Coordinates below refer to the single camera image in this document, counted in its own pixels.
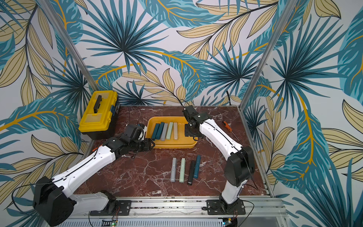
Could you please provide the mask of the beige pruning pliers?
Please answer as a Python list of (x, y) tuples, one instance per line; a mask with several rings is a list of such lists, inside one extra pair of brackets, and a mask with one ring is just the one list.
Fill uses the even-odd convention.
[(173, 129), (174, 129), (174, 140), (178, 140), (178, 123), (177, 122), (174, 122)]

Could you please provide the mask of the light green pruning pliers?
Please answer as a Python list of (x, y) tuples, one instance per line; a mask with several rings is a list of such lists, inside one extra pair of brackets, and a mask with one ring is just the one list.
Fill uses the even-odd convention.
[(170, 122), (168, 124), (167, 133), (166, 133), (166, 139), (167, 140), (170, 140), (171, 139), (171, 134), (172, 134), (172, 131), (173, 131), (173, 125), (174, 125), (173, 122)]

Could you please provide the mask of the dark teal pruning pliers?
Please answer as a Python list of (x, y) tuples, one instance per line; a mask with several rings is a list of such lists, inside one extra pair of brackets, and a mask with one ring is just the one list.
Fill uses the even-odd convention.
[(158, 130), (159, 130), (160, 124), (156, 124), (153, 130), (153, 134), (152, 134), (152, 140), (155, 141), (157, 134), (158, 134)]

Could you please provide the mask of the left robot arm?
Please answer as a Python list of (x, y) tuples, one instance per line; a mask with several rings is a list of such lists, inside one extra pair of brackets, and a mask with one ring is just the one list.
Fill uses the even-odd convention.
[(145, 137), (147, 127), (129, 124), (119, 137), (107, 139), (87, 158), (52, 178), (42, 177), (35, 186), (33, 208), (51, 227), (68, 217), (92, 211), (114, 214), (116, 198), (107, 191), (76, 195), (75, 191), (100, 169), (131, 152), (150, 151), (155, 143)]

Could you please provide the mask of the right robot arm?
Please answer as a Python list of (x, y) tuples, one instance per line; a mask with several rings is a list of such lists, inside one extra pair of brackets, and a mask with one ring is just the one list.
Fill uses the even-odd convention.
[(221, 152), (227, 163), (224, 174), (226, 185), (220, 195), (224, 205), (233, 205), (239, 199), (243, 185), (255, 172), (255, 158), (251, 147), (244, 147), (224, 132), (207, 113), (198, 113), (193, 106), (182, 111), (187, 132), (193, 137), (208, 138)]

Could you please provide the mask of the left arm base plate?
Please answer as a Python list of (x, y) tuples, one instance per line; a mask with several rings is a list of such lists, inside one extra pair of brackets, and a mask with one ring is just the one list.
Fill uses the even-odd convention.
[(131, 200), (110, 201), (101, 211), (91, 211), (91, 216), (128, 216), (131, 208)]

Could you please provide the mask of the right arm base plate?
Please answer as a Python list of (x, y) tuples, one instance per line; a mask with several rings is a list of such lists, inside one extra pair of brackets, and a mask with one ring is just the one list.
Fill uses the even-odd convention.
[(206, 207), (208, 215), (245, 215), (245, 206), (241, 199), (237, 199), (232, 204), (227, 204), (223, 200), (207, 200)]

